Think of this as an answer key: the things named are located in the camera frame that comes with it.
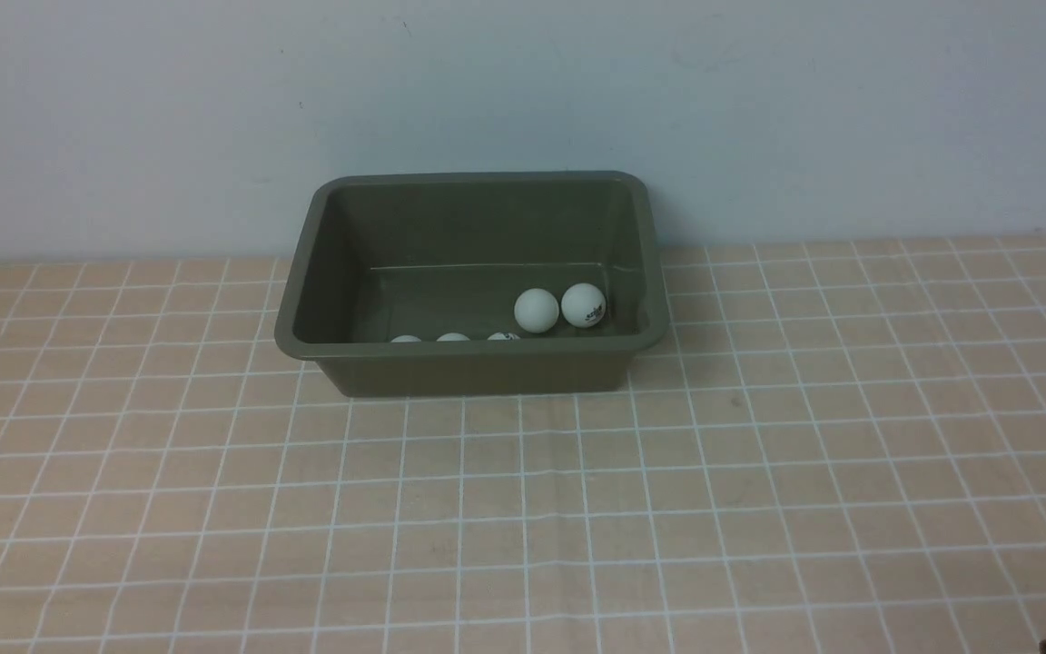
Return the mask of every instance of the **white grid line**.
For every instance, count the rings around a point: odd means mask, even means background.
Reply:
[[[128,271],[123,273],[124,280],[128,280],[128,276],[130,276],[130,274],[132,274],[132,264],[128,264]],[[120,295],[118,293],[116,293],[116,295],[115,295],[115,301],[112,303],[112,312],[113,313],[115,312],[115,308],[117,307],[117,303],[119,303],[119,301],[120,301]],[[107,320],[104,323],[103,330],[99,331],[99,339],[95,342],[96,346],[98,346],[98,344],[100,342],[103,342],[104,335],[107,333],[107,326],[108,326],[109,323],[111,323],[111,321],[112,321],[112,316],[108,316]],[[91,356],[88,357],[88,359],[87,359],[87,365],[88,365],[88,367],[90,367],[90,365],[92,363],[92,360],[95,359],[95,353],[96,352],[98,352],[98,351],[94,351],[94,348],[93,348],[93,351],[91,353]],[[63,415],[62,423],[59,424],[59,431],[58,431],[58,433],[60,435],[62,435],[63,427],[66,426],[66,420],[67,420],[67,418],[69,418],[70,414],[71,414],[71,407],[74,406],[74,403],[75,403],[76,399],[78,399],[78,397],[79,397],[79,391],[83,388],[84,388],[84,381],[83,380],[79,380],[78,382],[75,382],[75,390],[74,390],[74,393],[71,397],[70,404],[67,405],[67,413]],[[134,393],[134,389],[136,389],[136,385],[132,384],[132,386],[130,386],[130,388],[128,389],[128,398],[124,399],[124,406],[128,406],[128,403],[132,402],[132,394]],[[113,427],[113,429],[112,429],[112,435],[111,435],[110,438],[108,438],[108,446],[111,446],[111,444],[115,444],[115,438],[119,434],[120,434],[120,420],[116,420],[115,427]],[[58,443],[58,442],[59,442],[59,435],[55,436],[55,443]],[[96,472],[95,480],[92,483],[92,490],[94,490],[96,488],[99,488],[99,480],[103,479],[103,478],[104,478],[104,465],[103,465],[103,463],[100,463],[99,464],[99,471]],[[88,515],[88,513],[90,513],[90,511],[88,511],[88,510],[90,510],[90,509],[91,509],[91,500],[89,499],[88,501],[84,502],[84,508],[82,510],[82,513],[79,514],[79,520],[76,520],[76,522],[75,522],[75,531],[74,531],[75,535],[78,535],[79,531],[83,529],[84,522],[87,521],[87,515]],[[22,517],[23,517],[22,513],[20,513],[20,516],[18,516],[18,520],[20,520],[20,522],[22,521]],[[62,580],[63,576],[66,574],[66,572],[67,572],[67,566],[69,566],[69,564],[71,563],[71,554],[72,554],[73,549],[74,549],[74,547],[67,547],[66,555],[63,556],[63,563],[61,564],[61,566],[59,566],[59,574],[55,574],[55,577],[54,577],[55,580]],[[35,637],[37,637],[37,638],[38,638],[38,636],[40,636],[40,634],[43,633],[43,625],[45,625],[45,622],[46,622],[46,612],[47,612],[47,610],[51,606],[51,601],[54,599],[54,592],[55,591],[54,591],[54,588],[53,588],[51,590],[51,592],[47,593],[46,601],[43,602],[43,608],[40,610],[40,614],[38,614],[38,622],[35,623]],[[28,653],[31,653],[32,651],[35,651],[35,644],[32,642],[31,646],[29,647],[29,649],[26,650],[26,651],[28,651]]]
[[[756,250],[756,245],[753,245],[754,256],[760,260],[760,256],[756,256],[757,251],[758,250]],[[773,314],[776,315],[777,306],[776,302],[773,302],[773,294],[770,293],[768,290],[769,280],[768,277],[765,276],[765,268],[760,266],[760,262],[758,262],[758,270],[760,270],[760,278],[763,278],[763,280],[765,281],[765,287],[767,288],[769,306],[773,308]],[[789,348],[789,339],[786,338],[784,332],[781,332],[781,338],[784,340],[786,347]],[[740,364],[740,357],[737,356],[737,346],[735,346],[735,343],[733,342],[734,340],[735,339],[729,339],[730,347],[733,347],[733,361],[735,361],[735,365],[737,365],[737,377],[744,380],[745,376],[742,371],[742,364]],[[793,352],[790,351],[790,359],[792,359],[792,357],[793,357]],[[753,409],[753,399],[750,397],[750,394],[751,393],[744,393],[745,409],[748,410],[750,419],[753,420],[754,423],[753,435],[756,436],[756,446],[760,448],[760,456],[763,458],[768,458],[768,451],[767,448],[765,448],[765,439],[760,437],[760,427],[759,425],[756,425],[756,410]],[[809,399],[806,399],[806,407],[809,407]],[[779,500],[780,504],[781,495],[777,492],[777,481],[773,477],[773,471],[771,471],[771,469],[769,468],[767,468],[767,477],[769,479],[769,489],[772,490],[773,497],[776,497],[777,500]],[[780,506],[777,508],[777,519],[780,519],[781,533],[786,535],[786,547],[788,547],[790,554],[789,564],[790,566],[793,567],[794,576],[797,579],[797,590],[801,592],[801,604],[805,605],[805,622],[809,623],[810,635],[814,637],[814,646],[815,649],[817,649],[817,653],[822,654],[822,639],[819,638],[817,635],[817,622],[814,621],[814,610],[810,608],[809,592],[805,591],[805,581],[802,580],[801,578],[801,569],[797,567],[797,558],[796,556],[793,556],[793,554],[796,554],[797,549],[796,547],[794,547],[793,535],[789,533],[789,522],[786,520],[786,514],[783,513],[783,511],[780,510]]]
[[[592,619],[595,625],[596,654],[605,654],[602,650],[602,630],[599,628],[599,592],[596,590],[595,570],[596,560],[592,542],[592,520],[589,513],[589,474],[587,473],[586,457],[584,456],[584,430],[581,423],[581,398],[572,396],[572,407],[575,410],[575,448],[581,459],[581,501],[584,502],[584,539],[587,547],[588,559],[588,584],[592,587]]]
[[[652,488],[649,486],[649,466],[643,456],[643,439],[640,437],[640,416],[636,411],[636,394],[632,392],[632,374],[626,373],[628,380],[628,402],[632,414],[632,429],[636,432],[636,452],[640,455],[640,481],[643,483],[643,508],[649,521],[649,538],[652,538],[652,559],[657,567],[657,583],[660,591],[660,608],[664,610],[664,633],[668,637],[668,653],[677,654],[677,640],[673,637],[672,617],[668,617],[668,589],[664,584],[664,566],[660,563],[660,542],[657,538],[657,522],[653,520]]]

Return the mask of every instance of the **ping pong ball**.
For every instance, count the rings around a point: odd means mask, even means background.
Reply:
[[[564,319],[576,328],[591,328],[602,319],[608,309],[608,301],[592,285],[576,285],[564,293],[560,302],[564,310]]]
[[[555,295],[543,289],[523,291],[515,300],[515,322],[532,334],[543,334],[555,326],[560,319],[560,302]]]

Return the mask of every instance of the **white wall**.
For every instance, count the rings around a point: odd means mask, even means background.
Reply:
[[[1046,1],[0,0],[0,258],[283,252],[337,176],[565,167],[665,241],[1046,228]]]

